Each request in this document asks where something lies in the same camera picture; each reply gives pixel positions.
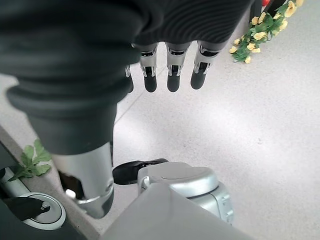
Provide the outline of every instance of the black sleeve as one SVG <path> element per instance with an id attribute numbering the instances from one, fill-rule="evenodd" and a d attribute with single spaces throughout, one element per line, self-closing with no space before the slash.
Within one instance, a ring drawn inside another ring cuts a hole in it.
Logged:
<path id="1" fill-rule="evenodd" d="M 112 140 L 128 93 L 125 66 L 140 59 L 135 36 L 149 24 L 139 1 L 2 0 L 0 73 L 7 91 L 51 152 L 94 150 Z"/>

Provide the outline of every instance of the green leaf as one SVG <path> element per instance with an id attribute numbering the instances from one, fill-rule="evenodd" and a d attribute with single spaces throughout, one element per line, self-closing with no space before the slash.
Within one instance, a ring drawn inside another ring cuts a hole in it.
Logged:
<path id="1" fill-rule="evenodd" d="M 29 158 L 24 152 L 21 154 L 21 161 L 27 167 L 32 165 L 32 158 Z"/>
<path id="2" fill-rule="evenodd" d="M 51 155 L 49 152 L 47 152 L 46 150 L 44 150 L 41 155 L 39 156 L 36 156 L 32 163 L 35 165 L 35 164 L 38 164 L 39 162 L 48 162 L 51 160 Z"/>
<path id="3" fill-rule="evenodd" d="M 259 24 L 259 25 L 256 25 L 255 26 L 255 31 L 257 33 L 259 32 L 266 32 L 267 31 L 267 24 L 265 22 Z"/>
<path id="4" fill-rule="evenodd" d="M 288 8 L 288 3 L 283 4 L 281 7 L 277 8 L 276 11 L 280 14 L 284 13 Z"/>
<path id="5" fill-rule="evenodd" d="M 24 178 L 32 178 L 34 175 L 35 175 L 34 170 L 31 170 L 29 168 L 26 168 L 23 171 L 23 177 Z"/>
<path id="6" fill-rule="evenodd" d="M 28 159 L 31 159 L 34 157 L 34 147 L 27 145 L 25 146 L 23 150 L 24 154 L 27 156 Z"/>
<path id="7" fill-rule="evenodd" d="M 33 145 L 34 145 L 35 152 L 36 152 L 37 156 L 39 156 L 45 150 L 44 146 L 42 146 L 42 144 L 40 142 L 40 139 L 38 139 L 38 138 L 36 140 L 34 140 Z"/>
<path id="8" fill-rule="evenodd" d="M 35 174 L 37 176 L 41 176 L 42 174 L 45 174 L 46 172 L 48 172 L 50 168 L 51 166 L 49 164 L 35 166 Z"/>
<path id="9" fill-rule="evenodd" d="M 263 22 L 266 24 L 267 27 L 270 27 L 274 24 L 274 19 L 272 18 L 270 13 L 267 13 L 263 19 Z"/>
<path id="10" fill-rule="evenodd" d="M 36 139 L 33 144 L 37 155 L 32 161 L 34 165 L 38 164 L 39 162 L 48 162 L 51 160 L 50 153 L 45 150 L 39 139 Z"/>
<path id="11" fill-rule="evenodd" d="M 252 28 L 250 28 L 250 32 L 251 32 L 251 36 L 252 36 L 252 34 L 254 35 L 254 34 L 256 34 L 257 33 L 257 30 L 256 30 L 256 28 L 255 27 L 252 27 Z"/>
<path id="12" fill-rule="evenodd" d="M 19 169 L 16 171 L 16 173 L 13 175 L 13 177 L 11 177 L 8 182 L 12 182 L 18 178 L 21 178 L 24 175 L 24 170 L 25 168 L 20 166 Z"/>

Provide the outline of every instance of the artificial flower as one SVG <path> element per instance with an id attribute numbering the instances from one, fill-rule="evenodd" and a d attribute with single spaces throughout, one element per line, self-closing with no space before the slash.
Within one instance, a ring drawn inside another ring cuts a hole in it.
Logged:
<path id="1" fill-rule="evenodd" d="M 245 62 L 246 64 L 251 63 L 251 57 L 250 57 L 250 56 L 247 56 L 246 59 L 244 60 L 244 62 Z"/>
<path id="2" fill-rule="evenodd" d="M 265 16 L 266 16 L 266 15 L 267 15 L 267 14 L 266 14 L 265 12 L 261 13 L 261 16 L 260 16 L 259 19 L 258 19 L 258 24 L 260 24 L 260 23 L 263 22 L 263 20 L 265 19 Z"/>
<path id="3" fill-rule="evenodd" d="M 282 31 L 283 29 L 285 29 L 288 26 L 288 21 L 283 19 L 282 21 L 282 25 L 279 27 L 279 30 Z"/>
<path id="4" fill-rule="evenodd" d="M 296 5 L 294 4 L 294 2 L 293 2 L 293 1 L 289 1 L 289 2 L 288 2 L 288 8 L 285 10 L 284 16 L 285 16 L 286 18 L 289 18 L 289 17 L 292 16 L 292 14 L 295 13 L 296 10 L 297 10 L 297 7 L 296 7 Z"/>
<path id="5" fill-rule="evenodd" d="M 260 47 L 252 49 L 253 53 L 261 53 Z"/>
<path id="6" fill-rule="evenodd" d="M 255 35 L 253 35 L 253 38 L 255 40 L 260 40 L 260 39 L 264 38 L 266 35 L 267 35 L 266 32 L 261 31 L 261 32 L 257 32 Z"/>
<path id="7" fill-rule="evenodd" d="M 273 19 L 278 19 L 280 17 L 281 17 L 281 14 L 277 12 L 276 15 L 274 15 Z"/>
<path id="8" fill-rule="evenodd" d="M 232 48 L 229 50 L 230 54 L 235 53 L 238 50 L 238 48 L 236 48 L 235 46 L 232 46 Z"/>
<path id="9" fill-rule="evenodd" d="M 249 43 L 248 46 L 246 46 L 246 48 L 249 49 L 250 51 L 252 51 L 255 47 L 256 47 L 255 43 Z"/>
<path id="10" fill-rule="evenodd" d="M 296 0 L 295 4 L 296 4 L 297 7 L 301 7 L 304 4 L 304 1 L 305 0 Z"/>
<path id="11" fill-rule="evenodd" d="M 258 19 L 259 19 L 259 17 L 257 17 L 257 16 L 252 18 L 252 20 L 251 20 L 252 25 L 257 25 L 258 24 Z"/>
<path id="12" fill-rule="evenodd" d="M 240 43 L 240 38 L 237 38 L 236 40 L 234 40 L 234 42 L 233 42 L 235 45 L 239 45 L 239 43 Z"/>

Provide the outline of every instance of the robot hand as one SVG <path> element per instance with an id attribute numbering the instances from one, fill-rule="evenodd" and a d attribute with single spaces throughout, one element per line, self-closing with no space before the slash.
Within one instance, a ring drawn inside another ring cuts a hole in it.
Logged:
<path id="1" fill-rule="evenodd" d="M 52 153 L 65 193 L 89 215 L 103 217 L 113 201 L 109 142 L 117 103 L 132 89 L 128 66 L 140 60 L 145 87 L 153 92 L 157 44 L 166 42 L 168 89 L 174 92 L 189 44 L 198 41 L 191 86 L 199 89 L 250 3 L 1 2 L 0 73 L 18 79 L 7 97 Z"/>

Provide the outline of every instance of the gray floor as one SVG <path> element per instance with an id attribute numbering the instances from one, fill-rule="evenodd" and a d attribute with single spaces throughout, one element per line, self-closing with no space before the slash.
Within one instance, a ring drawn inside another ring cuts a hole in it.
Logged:
<path id="1" fill-rule="evenodd" d="M 228 44 L 200 90 L 190 87 L 196 44 L 176 93 L 166 87 L 164 44 L 158 49 L 156 92 L 144 89 L 140 67 L 132 66 L 135 89 L 118 105 L 114 127 L 115 165 L 167 158 L 210 167 L 231 192 L 236 228 L 257 240 L 319 240 L 319 10 L 319 1 L 305 1 L 251 64 L 233 63 Z M 243 34 L 246 21 L 232 40 Z M 14 81 L 0 77 L 0 84 L 7 88 Z M 3 96 L 0 102 L 0 125 L 19 146 L 30 143 L 34 133 L 23 115 Z M 46 178 L 57 190 L 55 173 Z M 136 195 L 135 185 L 117 186 L 111 212 L 102 220 L 75 213 L 62 201 L 73 223 L 94 239 Z"/>

